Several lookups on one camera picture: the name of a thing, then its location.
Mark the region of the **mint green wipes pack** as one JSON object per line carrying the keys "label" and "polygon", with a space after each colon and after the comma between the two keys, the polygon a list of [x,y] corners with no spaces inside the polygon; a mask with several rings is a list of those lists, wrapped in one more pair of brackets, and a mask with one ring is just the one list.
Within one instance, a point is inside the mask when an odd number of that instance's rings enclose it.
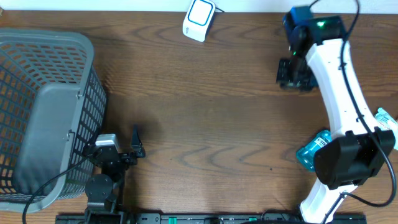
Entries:
{"label": "mint green wipes pack", "polygon": [[374,116],[383,131],[391,130],[397,139],[397,121],[383,108],[378,108]]}

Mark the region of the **grey plastic shopping basket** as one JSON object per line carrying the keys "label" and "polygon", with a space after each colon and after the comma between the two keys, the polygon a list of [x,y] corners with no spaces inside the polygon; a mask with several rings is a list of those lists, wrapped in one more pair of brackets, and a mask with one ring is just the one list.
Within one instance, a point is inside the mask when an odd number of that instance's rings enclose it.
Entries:
{"label": "grey plastic shopping basket", "polygon": [[37,212],[85,190],[85,144],[106,93],[84,35],[1,29],[1,210]]}

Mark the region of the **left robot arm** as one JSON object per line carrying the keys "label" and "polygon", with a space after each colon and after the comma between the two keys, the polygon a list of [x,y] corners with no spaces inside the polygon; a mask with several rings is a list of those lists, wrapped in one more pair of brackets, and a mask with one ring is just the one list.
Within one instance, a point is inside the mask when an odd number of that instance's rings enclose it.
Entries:
{"label": "left robot arm", "polygon": [[131,136],[131,150],[119,152],[115,134],[95,132],[83,148],[83,157],[101,172],[89,178],[85,185],[88,197],[83,223],[134,223],[134,215],[123,209],[126,171],[144,158],[146,151],[137,129]]}

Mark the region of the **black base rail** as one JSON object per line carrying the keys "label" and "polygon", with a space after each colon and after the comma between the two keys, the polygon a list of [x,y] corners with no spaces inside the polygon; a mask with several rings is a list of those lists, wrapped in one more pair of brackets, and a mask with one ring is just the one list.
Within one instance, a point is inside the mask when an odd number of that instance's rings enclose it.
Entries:
{"label": "black base rail", "polygon": [[161,214],[161,213],[93,213],[61,214],[55,224],[116,223],[116,224],[240,224],[240,223],[305,223],[292,212],[268,210],[262,214]]}

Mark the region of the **teal mouthwash bottle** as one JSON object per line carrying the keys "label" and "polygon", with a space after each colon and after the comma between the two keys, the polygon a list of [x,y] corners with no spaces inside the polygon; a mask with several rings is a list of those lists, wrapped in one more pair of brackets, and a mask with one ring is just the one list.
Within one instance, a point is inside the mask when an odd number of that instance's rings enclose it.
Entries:
{"label": "teal mouthwash bottle", "polygon": [[296,152],[296,158],[307,170],[314,172],[315,153],[332,141],[329,130],[320,131],[314,139]]}

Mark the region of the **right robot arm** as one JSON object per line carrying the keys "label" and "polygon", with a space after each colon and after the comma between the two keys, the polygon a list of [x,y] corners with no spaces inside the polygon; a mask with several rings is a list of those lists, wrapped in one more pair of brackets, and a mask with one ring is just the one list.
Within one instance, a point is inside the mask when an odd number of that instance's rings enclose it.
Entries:
{"label": "right robot arm", "polygon": [[310,6],[299,6],[283,25],[291,56],[280,60],[276,81],[283,89],[318,88],[331,131],[331,142],[314,155],[317,179],[300,216],[304,223],[330,223],[346,197],[391,165],[396,139],[379,128],[364,99],[351,61],[351,29],[341,17],[315,17]]}

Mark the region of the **white barcode scanner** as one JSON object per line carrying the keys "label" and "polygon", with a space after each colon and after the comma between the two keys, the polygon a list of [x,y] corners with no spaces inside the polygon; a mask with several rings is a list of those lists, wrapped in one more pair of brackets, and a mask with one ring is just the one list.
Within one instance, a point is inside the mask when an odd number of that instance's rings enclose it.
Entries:
{"label": "white barcode scanner", "polygon": [[183,20],[182,33],[193,40],[204,42],[210,29],[216,5],[209,0],[193,0]]}

